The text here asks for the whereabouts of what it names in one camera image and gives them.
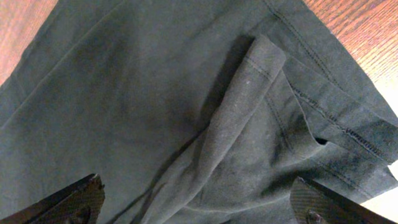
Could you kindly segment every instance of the wooden table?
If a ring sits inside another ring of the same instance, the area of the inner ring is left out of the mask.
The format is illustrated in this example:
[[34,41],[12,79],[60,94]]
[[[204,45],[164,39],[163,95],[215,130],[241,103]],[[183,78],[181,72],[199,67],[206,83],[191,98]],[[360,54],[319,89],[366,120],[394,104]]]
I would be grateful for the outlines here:
[[[398,113],[398,0],[304,1]],[[0,0],[0,85],[56,3],[57,0]],[[364,205],[398,222],[397,202],[395,189]]]

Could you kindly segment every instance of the t-shirt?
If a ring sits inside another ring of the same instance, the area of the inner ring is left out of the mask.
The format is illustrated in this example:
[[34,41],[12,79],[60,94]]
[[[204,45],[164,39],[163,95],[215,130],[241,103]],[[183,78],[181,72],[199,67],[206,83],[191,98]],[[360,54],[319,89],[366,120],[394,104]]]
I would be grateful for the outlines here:
[[295,223],[397,181],[398,119],[298,0],[59,0],[0,87],[0,218],[97,173],[98,223]]

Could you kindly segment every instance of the wood grain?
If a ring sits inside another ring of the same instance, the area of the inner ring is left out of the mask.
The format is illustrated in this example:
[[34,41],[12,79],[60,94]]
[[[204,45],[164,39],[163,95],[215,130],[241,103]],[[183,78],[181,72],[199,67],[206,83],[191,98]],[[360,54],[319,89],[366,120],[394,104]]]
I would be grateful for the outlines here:
[[0,85],[56,3],[57,0],[0,0]]
[[304,0],[398,114],[398,0]]
[[[398,0],[304,0],[398,113]],[[57,0],[0,0],[0,85]],[[398,189],[365,205],[398,222]]]

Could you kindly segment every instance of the stitching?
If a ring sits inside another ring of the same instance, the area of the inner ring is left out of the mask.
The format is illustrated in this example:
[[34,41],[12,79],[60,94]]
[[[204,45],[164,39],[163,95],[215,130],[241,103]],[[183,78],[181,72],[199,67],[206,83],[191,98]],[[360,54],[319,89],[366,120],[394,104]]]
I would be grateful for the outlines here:
[[336,86],[338,86],[338,88],[340,88],[342,90],[342,87],[337,83],[337,81],[335,80],[334,76],[331,75],[331,71],[328,69],[328,67],[325,65],[325,63],[320,59],[320,57],[318,56],[318,54],[310,47],[310,45],[301,37],[300,33],[297,31],[297,29],[289,22],[289,20],[279,11],[277,11],[276,9],[274,9],[270,4],[268,4],[267,2],[265,2],[265,0],[263,0],[263,3],[268,7],[268,9],[270,10],[270,12],[276,16],[276,18],[278,18],[279,20],[281,20],[288,28],[289,31],[291,31],[291,33],[293,34],[294,38],[298,41],[298,43],[300,44],[300,46],[303,47],[303,49],[305,50],[305,52],[308,54],[308,56],[310,56],[310,58],[318,65],[318,67],[323,71],[323,73],[326,75],[326,78],[331,81],[332,83],[334,83]]
[[382,158],[382,152],[375,145],[365,140],[363,137],[354,132],[352,129],[342,127],[342,125],[339,124],[338,120],[333,115],[326,112],[315,100],[309,98],[306,94],[302,93],[300,90],[296,89],[296,87],[292,86],[291,84],[290,86],[292,87],[293,91],[299,98],[303,99],[304,102],[306,102],[313,109],[319,112],[322,115],[322,117],[324,117],[327,121],[329,121],[334,127],[338,128],[342,133],[346,134],[352,140],[356,141],[362,148],[368,151],[375,158],[380,159],[383,162],[386,161]]
[[[277,124],[279,126],[279,129],[282,132],[282,138],[284,140],[284,142],[287,144],[287,148],[290,152],[292,152],[292,154],[294,156],[297,156],[299,159],[304,159],[302,156],[298,155],[294,150],[293,147],[290,143],[290,141],[287,139],[287,135],[285,133],[285,128],[284,125],[282,124],[281,118],[278,114],[278,112],[276,112],[276,110],[274,109],[274,102],[271,100],[271,96],[269,94],[267,94],[268,97],[266,97],[266,101],[267,104],[269,106],[269,108],[271,109],[274,117],[277,120]],[[363,194],[364,196],[368,197],[368,198],[372,198],[373,196],[368,193],[366,190],[362,189],[356,182],[352,181],[350,178],[346,177],[345,175],[341,174],[340,172],[338,172],[337,170],[335,170],[333,167],[328,166],[320,161],[316,161],[314,159],[311,158],[307,158],[310,162],[320,166],[322,169],[324,169],[326,172],[330,173],[332,176],[336,177],[337,179],[340,179],[341,181],[343,181],[344,183],[346,183],[347,185],[349,185],[350,187],[356,189],[359,193]]]
[[250,59],[249,57],[244,57],[244,59],[248,62],[248,65],[250,65],[251,68],[254,69],[254,71],[256,73],[258,73],[259,75],[263,76],[264,78],[268,79],[269,81],[271,81],[271,75],[269,74],[269,72],[263,70],[259,65],[257,65],[252,59]]

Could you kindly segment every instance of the seam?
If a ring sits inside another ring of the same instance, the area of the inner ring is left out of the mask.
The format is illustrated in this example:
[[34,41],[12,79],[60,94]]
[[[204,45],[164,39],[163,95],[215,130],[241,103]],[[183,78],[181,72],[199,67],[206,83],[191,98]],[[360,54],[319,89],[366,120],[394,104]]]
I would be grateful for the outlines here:
[[342,90],[342,87],[337,83],[336,79],[334,78],[333,75],[331,75],[331,71],[328,69],[328,67],[325,65],[325,63],[321,60],[319,55],[310,47],[310,45],[301,37],[300,33],[297,31],[297,29],[289,22],[289,20],[278,10],[274,9],[268,2],[263,0],[263,3],[268,7],[270,12],[276,16],[280,21],[282,21],[288,30],[293,34],[294,38],[298,41],[300,46],[305,50],[305,52],[310,56],[310,58],[318,65],[318,67],[322,70],[322,72],[326,75],[326,78],[334,83],[338,88]]
[[112,12],[114,12],[114,10],[119,7],[121,4],[125,3],[126,0],[122,0],[121,2],[117,3],[117,5],[115,5],[111,10],[109,10],[109,12],[107,14],[105,14],[101,19],[99,19],[90,29],[87,30],[87,32],[85,32],[77,41],[75,44],[73,44],[73,46],[70,47],[69,50],[67,50],[65,52],[64,55],[62,55],[62,57],[60,57],[60,60],[58,62],[56,62],[54,64],[54,66],[45,74],[43,75],[42,79],[35,85],[34,89],[24,98],[24,100],[18,105],[18,107],[15,108],[14,112],[12,112],[12,114],[10,115],[10,117],[7,118],[7,120],[5,120],[5,122],[3,124],[0,124],[1,127],[3,127],[5,124],[7,124],[7,122],[10,120],[10,118],[12,117],[12,115],[19,109],[21,108],[21,106],[23,106],[23,104],[28,100],[28,98],[33,94],[33,92],[35,92],[36,89],[38,89],[38,87],[40,86],[40,84],[42,82],[44,82],[44,80],[49,76],[49,74],[60,64],[60,62],[62,60],[64,60],[67,55],[70,54],[70,52],[73,51],[73,49],[76,48],[76,46],[85,38],[87,37],[87,35],[100,23],[102,22],[106,17],[108,17]]
[[338,122],[338,120],[332,114],[326,112],[315,100],[309,98],[306,94],[302,93],[293,85],[290,84],[290,86],[292,87],[295,95],[297,95],[300,99],[303,99],[303,101],[306,102],[306,104],[308,104],[318,113],[320,113],[321,116],[325,118],[327,121],[329,121],[334,127],[339,129],[342,133],[350,137],[355,142],[357,142],[363,149],[365,149],[368,153],[370,153],[370,155],[374,156],[377,159],[380,159],[382,162],[389,162],[382,158],[381,151],[375,145],[365,140],[365,138],[360,136],[352,129],[342,127],[342,125]]
[[271,80],[271,75],[269,74],[269,72],[263,70],[259,65],[257,65],[252,59],[250,59],[249,57],[244,57],[245,61],[247,61],[248,65],[250,65],[251,68],[254,69],[254,71],[263,76],[264,78],[266,78],[268,81],[272,81]]
[[368,193],[366,190],[362,189],[362,187],[360,187],[355,181],[351,180],[350,178],[348,178],[347,176],[341,174],[340,172],[338,172],[337,170],[335,170],[333,167],[328,166],[320,161],[316,161],[314,159],[311,158],[303,158],[302,156],[300,156],[299,154],[297,154],[294,150],[293,147],[290,143],[290,141],[287,138],[287,135],[285,133],[285,128],[284,125],[282,123],[282,120],[280,118],[280,115],[278,112],[276,112],[276,110],[274,109],[274,102],[271,100],[271,96],[269,94],[267,94],[268,97],[266,97],[266,101],[267,104],[269,106],[269,108],[271,109],[277,124],[279,126],[279,129],[281,130],[281,134],[282,134],[282,139],[284,140],[284,142],[287,145],[288,150],[296,157],[298,157],[299,159],[308,159],[310,162],[314,163],[315,165],[320,166],[323,170],[325,170],[327,173],[331,174],[332,176],[336,177],[337,179],[340,179],[341,181],[343,181],[344,183],[346,183],[347,185],[349,185],[350,187],[356,189],[359,193],[363,194],[364,196],[366,196],[367,198],[372,198],[373,196]]

